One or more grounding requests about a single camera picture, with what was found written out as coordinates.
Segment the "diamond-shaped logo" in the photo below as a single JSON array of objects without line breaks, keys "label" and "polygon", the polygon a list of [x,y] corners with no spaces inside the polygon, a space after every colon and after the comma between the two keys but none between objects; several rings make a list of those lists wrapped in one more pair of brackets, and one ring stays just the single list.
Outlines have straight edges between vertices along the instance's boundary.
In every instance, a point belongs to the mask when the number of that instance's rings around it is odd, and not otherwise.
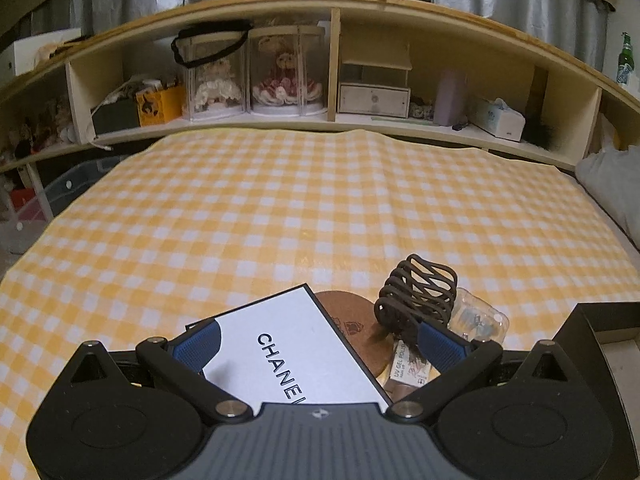
[{"label": "diamond-shaped logo", "polygon": [[317,418],[318,420],[322,420],[323,418],[327,418],[331,413],[329,413],[324,408],[318,408],[317,410],[313,410],[311,412],[312,417]]}]

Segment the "yellow gingham tablecloth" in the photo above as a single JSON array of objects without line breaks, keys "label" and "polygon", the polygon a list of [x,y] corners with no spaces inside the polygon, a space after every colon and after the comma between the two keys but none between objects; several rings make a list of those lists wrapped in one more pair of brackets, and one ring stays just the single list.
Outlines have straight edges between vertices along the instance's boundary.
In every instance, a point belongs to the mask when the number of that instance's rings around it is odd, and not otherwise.
[{"label": "yellow gingham tablecloth", "polygon": [[507,314],[506,348],[580,301],[640,300],[614,235],[556,168],[356,130],[160,140],[54,220],[0,285],[0,478],[78,344],[130,349],[307,282],[371,301],[411,253]]}]

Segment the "black strap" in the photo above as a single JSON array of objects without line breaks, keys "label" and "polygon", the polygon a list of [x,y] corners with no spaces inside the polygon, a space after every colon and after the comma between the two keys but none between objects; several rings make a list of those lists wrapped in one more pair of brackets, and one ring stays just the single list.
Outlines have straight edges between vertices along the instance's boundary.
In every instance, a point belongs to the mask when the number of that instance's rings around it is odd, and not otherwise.
[{"label": "black strap", "polygon": [[[213,63],[223,57],[229,56],[244,45],[246,38],[249,36],[249,30],[251,29],[251,23],[247,20],[231,20],[228,22],[210,22],[199,23],[193,27],[185,28],[178,33],[178,36],[171,42],[171,50],[174,52],[175,62],[182,65],[185,68],[196,68],[207,63]],[[201,57],[200,59],[193,59],[191,61],[185,61],[180,54],[180,50],[177,46],[178,40],[184,40],[185,38],[193,38],[194,36],[200,36],[202,34],[213,34],[216,32],[242,32],[242,36],[234,44],[223,48],[215,54],[210,56]]]}]

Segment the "brown round coaster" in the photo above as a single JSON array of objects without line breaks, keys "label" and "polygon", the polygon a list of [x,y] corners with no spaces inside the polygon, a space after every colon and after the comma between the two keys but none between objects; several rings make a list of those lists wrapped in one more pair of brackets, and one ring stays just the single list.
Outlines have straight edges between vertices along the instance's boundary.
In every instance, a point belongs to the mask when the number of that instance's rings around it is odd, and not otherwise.
[{"label": "brown round coaster", "polygon": [[391,359],[394,340],[377,322],[373,303],[343,290],[325,290],[316,297],[374,377],[380,375]]}]

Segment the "orange box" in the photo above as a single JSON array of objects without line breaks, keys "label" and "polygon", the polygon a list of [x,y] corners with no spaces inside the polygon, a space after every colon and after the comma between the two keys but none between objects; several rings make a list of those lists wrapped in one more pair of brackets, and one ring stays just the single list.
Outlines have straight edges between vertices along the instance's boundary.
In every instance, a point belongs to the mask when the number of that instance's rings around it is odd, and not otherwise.
[{"label": "orange box", "polygon": [[136,94],[140,126],[165,124],[182,115],[182,104],[185,99],[183,85],[167,90]]}]

